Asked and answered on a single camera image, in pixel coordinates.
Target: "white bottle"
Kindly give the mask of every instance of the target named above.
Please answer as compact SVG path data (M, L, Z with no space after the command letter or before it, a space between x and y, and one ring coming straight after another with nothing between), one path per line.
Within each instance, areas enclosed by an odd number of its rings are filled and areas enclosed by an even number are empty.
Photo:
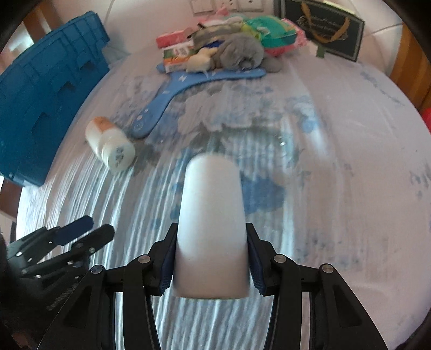
M85 138L97 157L114 172L126 170L135 158L133 144L105 117L96 117L87 125Z

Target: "pile of clothes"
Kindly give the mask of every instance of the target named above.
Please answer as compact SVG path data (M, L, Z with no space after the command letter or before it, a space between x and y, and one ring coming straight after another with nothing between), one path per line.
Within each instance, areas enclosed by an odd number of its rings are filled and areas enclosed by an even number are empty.
M208 72L213 69L281 70L276 57L307 45L305 32L287 19L229 14L221 9L202 19L199 29L167 33L157 38L163 48L162 69L166 73L185 70Z

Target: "pink fabric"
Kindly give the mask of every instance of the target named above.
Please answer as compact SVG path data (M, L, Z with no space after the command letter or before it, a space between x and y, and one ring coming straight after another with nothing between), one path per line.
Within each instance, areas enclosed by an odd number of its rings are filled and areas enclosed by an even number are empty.
M217 10L215 14L220 16L229 16L229 11L226 7L222 6Z
M290 24L293 26L297 32L297 38L295 42L291 45L286 45L282 47L276 47L272 49L265 49L265 52L270 54L273 57L280 56L284 54L285 52L293 51L299 47L307 45L307 36L305 35L305 32L299 28L295 23L292 21L289 21L288 19L284 18L282 19L283 22L286 22L287 24Z

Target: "bottle label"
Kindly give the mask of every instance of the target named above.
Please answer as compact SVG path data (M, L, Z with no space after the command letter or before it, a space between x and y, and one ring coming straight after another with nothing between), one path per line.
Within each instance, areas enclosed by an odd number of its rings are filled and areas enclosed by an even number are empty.
M115 125L105 117L96 117L93 119L93 122L95 123L100 132L115 128Z
M121 162L124 159L124 148L123 147L117 147L116 154L115 154L115 167L118 168L118 166L121 164Z

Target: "wooden headboard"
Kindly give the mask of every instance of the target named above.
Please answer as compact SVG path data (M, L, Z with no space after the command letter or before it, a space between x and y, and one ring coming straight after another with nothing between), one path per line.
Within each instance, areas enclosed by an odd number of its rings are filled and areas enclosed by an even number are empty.
M431 64L405 23L390 78L418 111L423 112L431 107Z

